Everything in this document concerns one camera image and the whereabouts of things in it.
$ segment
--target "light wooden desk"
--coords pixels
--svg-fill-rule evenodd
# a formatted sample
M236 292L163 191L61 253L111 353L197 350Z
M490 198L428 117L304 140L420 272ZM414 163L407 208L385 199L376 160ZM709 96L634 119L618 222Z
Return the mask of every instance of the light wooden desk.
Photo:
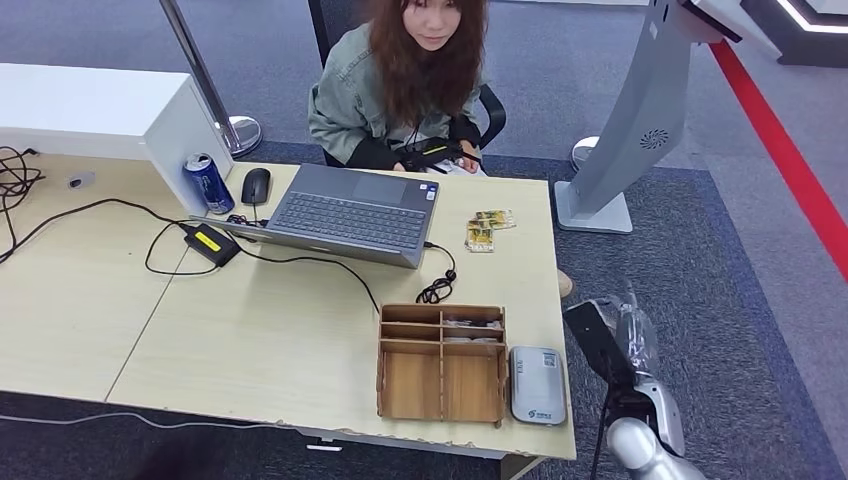
M185 216L149 162L26 160L47 178L10 212L19 239L52 215L109 197L142 203L166 217ZM80 172L96 172L95 181L72 190L68 179ZM101 205L57 220L0 265L0 389L106 399L170 281L144 268L147 248L162 226L140 210ZM175 228L162 238L154 267L177 267L186 251L181 233ZM0 215L0 251L10 246Z
M256 166L236 165L228 179L234 197ZM272 172L270 200L259 208L259 216L268 218L297 167L262 166ZM548 186L498 178L437 180L442 188L428 239L456 257L459 278L449 301L504 305L509 346L550 347L564 359ZM474 211L494 208L511 208L518 227L497 232L494 254L468 253L466 220ZM238 201L236 212L253 216ZM243 245L273 258L303 254ZM379 303L414 302L450 265L435 250L426 252L417 271L344 262L368 282ZM180 269L207 266L190 251ZM324 438L490 458L505 452L575 458L570 397L569 421L558 427L526 425L509 415L500 429L383 419L376 414L376 363L377 316L347 272L240 255L214 275L171 281L107 401L277 423Z

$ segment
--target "small packet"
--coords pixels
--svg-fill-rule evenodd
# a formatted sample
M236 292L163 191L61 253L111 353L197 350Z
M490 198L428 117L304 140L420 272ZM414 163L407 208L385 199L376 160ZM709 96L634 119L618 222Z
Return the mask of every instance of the small packet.
M495 251L494 230L490 228L466 229L465 247L472 253L491 253Z
M467 227L468 228L484 228L484 229L487 229L487 230L491 230L492 229L492 222L490 222L488 220L471 219L471 220L468 221Z
M477 217L477 221L489 222L489 225L495 230L515 226L515 217L512 216L512 210L487 210L477 212L474 216Z

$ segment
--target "wooden compartment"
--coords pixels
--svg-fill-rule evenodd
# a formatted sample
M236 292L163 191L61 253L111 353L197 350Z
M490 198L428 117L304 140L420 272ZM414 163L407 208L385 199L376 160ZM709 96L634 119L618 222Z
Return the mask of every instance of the wooden compartment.
M508 372L504 320L500 307L383 306L377 414L499 425Z

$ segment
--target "blue soda can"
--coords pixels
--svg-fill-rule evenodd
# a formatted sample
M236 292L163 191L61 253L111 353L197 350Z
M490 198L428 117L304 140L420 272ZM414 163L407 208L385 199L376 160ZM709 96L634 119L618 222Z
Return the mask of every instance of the blue soda can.
M218 173L218 167L208 154L195 153L188 157L185 170L212 213L222 215L236 206L224 179Z

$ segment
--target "black cable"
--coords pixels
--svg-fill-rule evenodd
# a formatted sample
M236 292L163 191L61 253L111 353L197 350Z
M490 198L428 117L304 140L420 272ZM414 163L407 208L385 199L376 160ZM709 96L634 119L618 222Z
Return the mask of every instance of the black cable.
M21 153L12 147L0 147L0 150L11 150L14 152L14 155L11 157L0 158L0 175L8 173L15 177L14 181L0 182L0 208L2 208L3 215L6 217L6 224L9 227L9 235L12 238L12 246L9 251L13 251L17 248L18 238L15 235L15 228L12 225L12 217L9 212L26 199L27 194L29 194L29 191L35 182L43 180L45 177L41 174L41 170L37 168L29 168L26 164L26 160L24 160L24 155L34 154L34 150L28 149L24 151L24 153ZM20 167L10 167L6 163L9 160L14 159L17 159L21 163ZM10 206L7 203L7 199L9 198L17 198L17 202ZM0 255L0 263L6 261L8 255L10 255L9 252L5 252Z
M356 279L359 280L359 283L361 283L362 286L365 287L365 292L368 294L368 298L371 299L371 305L374 306L374 310L378 314L380 313L380 306L377 304L377 300L374 299L374 295L371 293L371 288L368 286L367 283L365 283L365 280L363 280L362 277L360 277L358 273L354 272L350 267L348 267L344 263L342 263L338 260L332 260L332 259L329 259L329 258L318 258L318 257L307 257L307 256L282 258L282 259L263 257L261 255L256 255L255 253L250 253L247 250L245 250L244 248L242 248L242 246L238 243L238 240L236 240L236 238L230 232L225 230L224 233L226 233L227 236L230 237L230 239L232 239L234 242L236 242L236 246L238 246L239 250L241 250L241 252L243 254L247 255L248 257L253 257L257 260L262 260L262 261L265 261L265 262L277 263L277 264L286 264L286 263L301 262L301 261L311 261L311 262L318 262L318 263L328 263L328 264L331 264L331 265L337 265L339 267L344 268L345 270L348 271L348 273L350 273L351 275L356 277Z
M609 406L610 395L612 394L612 386L607 385L607 394L604 397L604 404L601 407L601 421L598 423L598 438L595 440L595 453L592 455L592 471L589 474L589 480L595 480L598 475L598 462L601 459L601 447L604 441L604 423L607 419L607 408Z
M150 266L150 256L153 254L153 247L156 246L156 242L159 241L159 238L161 238L162 235L164 235L165 232L167 232L168 229L173 227L174 225L179 226L180 228L183 229L184 232L191 235L193 227L189 227L189 226L185 225L185 223L189 222L189 221L190 220L176 220L176 221L168 222L168 224L165 225L162 228L162 230L159 231L159 233L153 239L153 242L150 243L150 248L147 249L147 256L144 257L144 268L146 268L148 271L150 271L152 273L157 273L159 275L173 275L175 277L196 277L196 276L206 275L208 273L212 273L212 272L214 272L215 270L218 269L218 266L214 265L209 270L204 270L202 272L163 272L162 270L157 270L157 269Z
M244 215L232 214L227 217L227 223L235 223L236 225L246 225L248 227L257 227L257 228L265 228L268 225L268 220L259 220L258 215L256 215L256 204L253 205L253 221L247 219ZM244 235L234 234L236 237L249 242L249 243L257 243L257 240L250 237L245 237Z
M483 163L483 159L478 158L478 157L475 157L474 155L471 155L470 153L468 153L468 152L466 152L465 150L463 150L463 149L462 149L462 147L460 147L460 149L459 149L459 152L458 152L458 153L459 153L460 155L462 155L463 157L465 157L465 158L469 159L469 160L474 160L475 162L477 162L477 163L479 163L479 164L482 164L482 163Z
M406 142L403 144L404 148L409 146L409 142L415 143L418 140L418 129L421 128L422 123L424 123L423 118L415 124L415 128L412 129L412 135L406 138Z
M445 272L444 277L437 278L432 284L430 284L430 286L421 290L421 293L419 293L418 297L415 298L415 303L441 303L453 293L453 282L456 281L456 260L454 260L453 255L451 255L448 249L440 245L436 245L433 242L424 242L424 247L435 248L436 250L445 252L451 259L451 268ZM439 291L444 288L447 288L448 292L446 294L441 294Z
M9 258L12 257L12 255L14 255L14 253L19 248L24 246L30 239L32 239L32 237L34 237L39 231L41 231L44 227L49 225L51 222L58 220L62 217L67 217L68 215L73 215L74 213L79 213L79 212L88 210L90 208L94 208L94 207L97 207L99 205L103 205L105 203L119 203L119 204L122 204L122 205L126 205L128 207L133 207L133 208L143 210L144 212L148 213L149 215L156 218L157 220L161 220L161 221L166 223L166 225L162 229L162 231L160 231L159 234L156 235L156 237L153 239L153 242L150 244L150 248L148 248L148 250L147 250L147 256L144 259L144 267L147 268L147 270L149 270L150 272L160 274L160 275L192 276L192 275L205 275L207 273L213 272L217 268L217 267L213 267L212 269L204 271L204 272L181 273L181 272L163 272L161 270L157 270L157 269L154 269L153 267L151 267L150 266L150 257L153 253L153 248L156 246L156 243L159 241L159 239L162 237L162 235L165 234L165 231L167 231L168 228L170 228L173 225L178 225L178 226L180 226L180 228L185 230L186 233L191 233L191 231L190 231L191 227L188 227L187 225L185 225L185 222L187 222L187 220L173 220L173 219L170 219L170 218L167 218L167 217L163 217L163 216L157 214L156 212L154 212L153 210L145 207L144 205L139 205L137 203L128 202L126 200L121 200L121 199L118 199L118 198L106 198L106 199L103 199L103 200L98 200L96 202L92 202L92 203L89 203L87 205L83 205L81 207L74 208L72 210L68 210L68 211L53 215L52 217L49 217L46 220L44 220L43 222L39 223L26 236L24 236L23 238L18 240L17 234L15 232L14 225L12 225L12 217L9 215L9 211L11 211L12 209L14 209L18 205L20 205L21 202L24 201L27 194L29 194L30 190L32 189L32 186L37 181L43 180L46 177L44 175L42 175L41 170L27 166L26 160L24 160L25 155L35 154L36 152L34 150L27 149L26 151L24 151L24 153L21 153L21 152L18 152L17 150L15 150L14 148L7 147L7 146L0 146L0 150L11 150L12 152L15 153L15 155L13 155L11 157L0 158L0 167L2 167L2 168L0 168L0 175L2 175L4 173L9 173L13 177L15 177L14 181L0 182L0 205L2 205L2 212L6 217L6 223L9 226L9 235L12 238L11 247L9 247L9 249L6 250L5 252L0 253L0 264L5 263ZM13 159L17 159L21 163L21 166L20 167L9 167L9 165L6 162L8 162L9 160L13 160ZM8 203L6 201L8 198L17 198L17 202L15 202L14 205L10 206L10 205L8 205Z

